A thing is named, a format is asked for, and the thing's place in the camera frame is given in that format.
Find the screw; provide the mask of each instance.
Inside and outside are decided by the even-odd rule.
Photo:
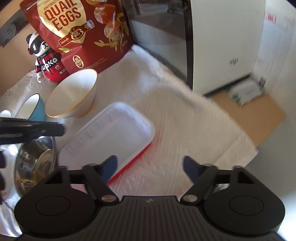
[[[114,202],[116,200],[116,197],[114,195],[105,195],[102,197],[102,200],[104,202]]]
[[[191,195],[191,194],[185,195],[183,197],[183,200],[186,201],[186,202],[195,202],[197,200],[197,196]]]

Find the toy figure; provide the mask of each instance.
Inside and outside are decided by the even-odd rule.
[[[61,54],[50,48],[37,32],[29,34],[26,42],[29,44],[29,54],[34,54],[37,57],[35,66],[39,83],[44,82],[46,77],[51,82],[58,84],[69,76],[61,61]]]

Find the white bowl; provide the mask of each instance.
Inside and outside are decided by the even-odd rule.
[[[11,113],[9,112],[9,110],[3,110],[2,112],[0,112],[0,117],[11,118]]]
[[[90,111],[98,74],[84,69],[65,78],[49,96],[45,113],[52,118],[81,117]]]

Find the food container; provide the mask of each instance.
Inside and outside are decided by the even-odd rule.
[[[151,144],[153,124],[131,106],[115,102],[88,122],[59,155],[59,164],[69,170],[101,164],[115,155],[118,167],[109,183],[137,160]]]
[[[98,74],[84,69],[65,78],[50,94],[45,112],[51,118],[81,117],[87,114],[96,95]]]
[[[30,121],[46,121],[44,102],[39,94],[30,96],[19,108],[15,118]]]
[[[20,197],[53,171],[56,157],[54,137],[40,137],[21,144],[14,168],[15,187]]]

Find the white cloth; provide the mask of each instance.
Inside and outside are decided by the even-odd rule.
[[[10,110],[14,116],[20,103],[35,92],[46,102],[53,86],[48,82],[37,83],[31,74],[8,90],[10,94],[0,98],[1,109]],[[25,97],[18,100],[24,92]],[[110,185],[119,198],[123,195],[180,197],[192,185],[182,170],[185,155],[202,164],[231,169],[233,165],[247,165],[257,154],[250,138],[227,113],[192,93],[167,67],[136,45],[119,62],[99,74],[95,101],[87,115],[59,120],[65,124],[66,134],[56,138],[58,149],[115,101],[128,103],[142,112],[156,130],[152,145],[143,156]],[[0,233],[8,235],[12,228],[0,224]]]

